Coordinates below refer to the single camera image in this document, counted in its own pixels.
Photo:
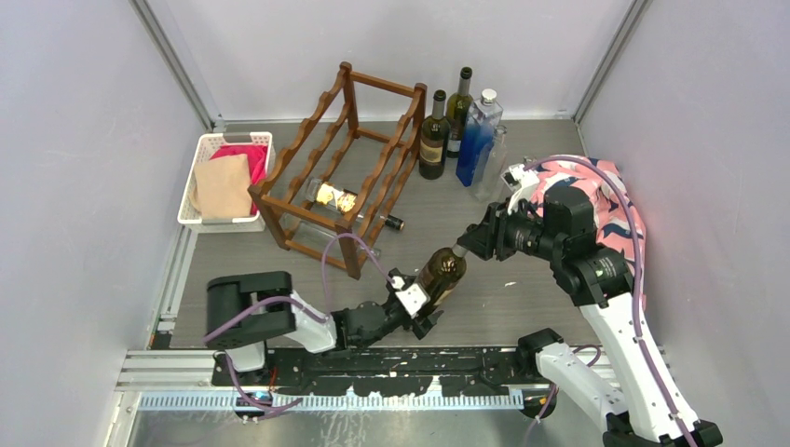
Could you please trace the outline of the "dark green wine bottle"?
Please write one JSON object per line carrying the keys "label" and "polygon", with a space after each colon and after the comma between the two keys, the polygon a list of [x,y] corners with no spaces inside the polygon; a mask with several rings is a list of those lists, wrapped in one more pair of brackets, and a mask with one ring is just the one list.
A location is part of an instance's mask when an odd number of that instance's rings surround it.
{"label": "dark green wine bottle", "polygon": [[446,118],[446,92],[437,89],[433,94],[431,114],[420,128],[419,174],[427,180],[436,180],[443,175],[450,123]]}

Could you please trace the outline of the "brown wooden wine rack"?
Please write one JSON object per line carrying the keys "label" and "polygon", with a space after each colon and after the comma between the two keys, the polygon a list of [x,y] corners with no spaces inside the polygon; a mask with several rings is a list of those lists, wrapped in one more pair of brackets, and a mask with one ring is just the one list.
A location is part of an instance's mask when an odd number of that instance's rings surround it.
{"label": "brown wooden wine rack", "polygon": [[[360,121],[358,85],[407,99],[408,108],[393,131],[377,131]],[[248,189],[277,245],[360,278],[362,267],[371,258],[360,251],[361,246],[374,246],[385,226],[384,215],[394,208],[416,166],[427,99],[428,88],[423,83],[407,87],[358,72],[349,62],[342,62],[333,85],[321,93],[314,112],[301,121],[293,141],[278,151],[265,178]],[[345,213],[327,210],[305,197],[312,178],[349,189],[358,198]],[[287,225],[286,217],[314,224],[331,237],[339,236],[339,255],[333,257],[299,242],[296,225]]]}

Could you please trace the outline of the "clear tapered glass bottle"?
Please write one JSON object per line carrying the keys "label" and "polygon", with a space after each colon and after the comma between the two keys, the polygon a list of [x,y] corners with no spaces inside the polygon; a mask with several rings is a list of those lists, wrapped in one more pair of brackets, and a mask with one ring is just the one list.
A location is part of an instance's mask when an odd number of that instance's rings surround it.
{"label": "clear tapered glass bottle", "polygon": [[[328,230],[325,227],[316,225],[312,222],[298,219],[292,214],[283,213],[279,218],[279,223],[282,226],[284,232],[292,233],[293,241],[309,247],[312,250],[318,251],[320,254],[322,254],[323,250],[329,244],[331,239],[336,236],[334,231]],[[371,250],[375,258],[379,260],[382,255],[382,251],[376,247],[371,247]],[[363,255],[367,253],[361,246],[357,245],[357,254]],[[338,259],[343,258],[339,240],[335,242],[328,251],[328,256]]]}

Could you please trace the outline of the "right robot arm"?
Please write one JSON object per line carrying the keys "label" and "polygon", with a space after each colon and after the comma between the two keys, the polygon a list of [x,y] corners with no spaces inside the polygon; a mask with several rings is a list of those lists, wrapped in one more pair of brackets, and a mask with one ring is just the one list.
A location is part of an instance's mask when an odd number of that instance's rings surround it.
{"label": "right robot arm", "polygon": [[573,186],[555,185],[543,213],[519,201],[492,203],[457,243],[482,260],[516,252],[549,263],[597,335],[618,380],[612,386],[550,328],[518,341],[517,369],[528,382],[559,386],[598,426],[606,446],[718,446],[718,426],[700,419],[677,389],[633,298],[634,279],[624,255],[597,243],[594,207]]}

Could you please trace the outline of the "dark wine bottle cream label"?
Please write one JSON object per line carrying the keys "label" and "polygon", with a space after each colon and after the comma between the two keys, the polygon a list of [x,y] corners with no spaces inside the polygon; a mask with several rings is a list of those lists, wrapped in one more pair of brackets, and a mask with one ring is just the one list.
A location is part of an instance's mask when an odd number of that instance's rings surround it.
{"label": "dark wine bottle cream label", "polygon": [[416,276],[415,282],[424,290],[428,301],[419,314],[434,312],[467,272],[468,250],[459,245],[436,250]]}

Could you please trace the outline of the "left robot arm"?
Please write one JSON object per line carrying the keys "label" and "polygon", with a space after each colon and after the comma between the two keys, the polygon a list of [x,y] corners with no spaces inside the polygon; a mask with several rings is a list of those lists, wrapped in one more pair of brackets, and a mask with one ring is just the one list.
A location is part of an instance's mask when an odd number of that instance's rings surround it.
{"label": "left robot arm", "polygon": [[251,385],[271,373],[269,340],[284,336],[312,355],[346,355],[404,329],[424,338],[441,311],[411,276],[388,274],[388,299],[323,313],[301,298],[290,273],[271,271],[219,277],[206,287],[204,345],[223,351],[239,377]]}

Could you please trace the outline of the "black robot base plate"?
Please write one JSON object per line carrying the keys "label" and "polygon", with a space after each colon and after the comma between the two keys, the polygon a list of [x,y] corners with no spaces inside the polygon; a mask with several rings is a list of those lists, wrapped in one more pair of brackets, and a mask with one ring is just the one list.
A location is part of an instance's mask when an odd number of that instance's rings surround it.
{"label": "black robot base plate", "polygon": [[444,397],[499,396],[517,386],[546,385],[511,347],[372,347],[350,355],[267,350],[265,366],[240,372],[242,387],[274,387],[287,396],[421,396],[437,380]]}

